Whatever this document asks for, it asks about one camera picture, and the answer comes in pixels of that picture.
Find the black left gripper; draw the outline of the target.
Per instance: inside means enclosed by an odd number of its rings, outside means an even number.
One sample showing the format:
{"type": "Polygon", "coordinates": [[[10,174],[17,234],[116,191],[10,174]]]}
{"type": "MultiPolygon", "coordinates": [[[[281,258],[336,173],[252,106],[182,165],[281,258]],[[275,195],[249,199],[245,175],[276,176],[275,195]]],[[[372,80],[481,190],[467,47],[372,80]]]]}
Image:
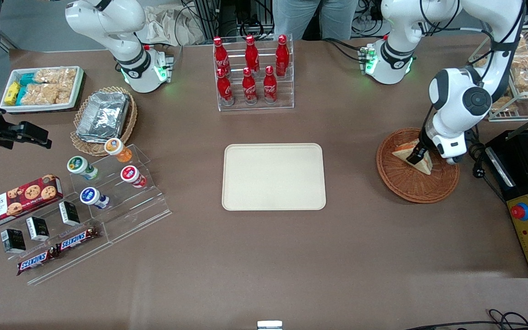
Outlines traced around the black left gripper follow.
{"type": "Polygon", "coordinates": [[[418,165],[419,163],[428,165],[428,149],[436,149],[436,145],[430,136],[433,129],[433,121],[426,121],[423,124],[418,138],[418,146],[415,146],[406,158],[408,163],[411,165],[418,165]]]}

